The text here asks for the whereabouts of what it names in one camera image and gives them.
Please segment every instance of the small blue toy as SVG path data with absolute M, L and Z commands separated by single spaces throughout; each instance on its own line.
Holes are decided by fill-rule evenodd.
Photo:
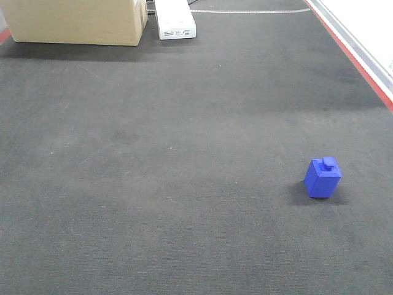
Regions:
M 330 198 L 342 177 L 336 159 L 313 159 L 309 165 L 305 185 L 311 198 Z

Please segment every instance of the cardboard box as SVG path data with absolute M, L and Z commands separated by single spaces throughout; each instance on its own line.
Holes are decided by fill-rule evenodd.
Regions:
M 0 0 L 17 42 L 138 45 L 146 0 Z

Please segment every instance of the blue plastic cube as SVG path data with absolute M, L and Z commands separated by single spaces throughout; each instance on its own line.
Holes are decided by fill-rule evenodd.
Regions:
M 311 198 L 330 198 L 342 177 L 336 159 L 313 159 L 309 165 L 305 185 Z

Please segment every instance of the white cable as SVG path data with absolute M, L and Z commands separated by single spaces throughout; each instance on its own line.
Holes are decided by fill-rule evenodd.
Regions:
M 154 9 L 148 9 L 148 12 L 155 12 Z M 201 14 L 299 14 L 302 12 L 311 11 L 310 8 L 297 10 L 204 10 L 191 9 L 191 12 Z

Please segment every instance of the red stripe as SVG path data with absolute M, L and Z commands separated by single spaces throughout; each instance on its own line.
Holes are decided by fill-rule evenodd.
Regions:
M 10 29 L 5 29 L 3 32 L 0 33 L 0 44 L 4 43 L 11 36 Z
M 309 0 L 305 0 L 305 2 L 309 6 L 309 8 L 314 11 L 314 13 L 317 15 L 319 20 L 325 26 L 325 28 L 327 29 L 329 34 L 333 37 L 333 39 L 336 41 L 338 46 L 340 46 L 342 51 L 348 56 L 349 60 L 354 64 L 356 69 L 361 73 L 361 75 L 367 81 L 367 83 L 370 84 L 370 86 L 376 92 L 376 94 L 379 96 L 379 98 L 383 101 L 383 103 L 387 106 L 387 108 L 393 112 L 393 101 L 386 95 L 386 93 L 381 89 L 381 87 L 379 87 L 379 85 L 374 81 L 374 79 L 369 75 L 369 73 L 363 68 L 363 66 L 356 60 L 354 55 L 340 41 L 340 39 L 337 37 L 337 35 L 330 29 L 329 25 L 326 24 L 326 22 L 322 19 L 322 17 L 318 14 L 318 12 L 313 9 Z

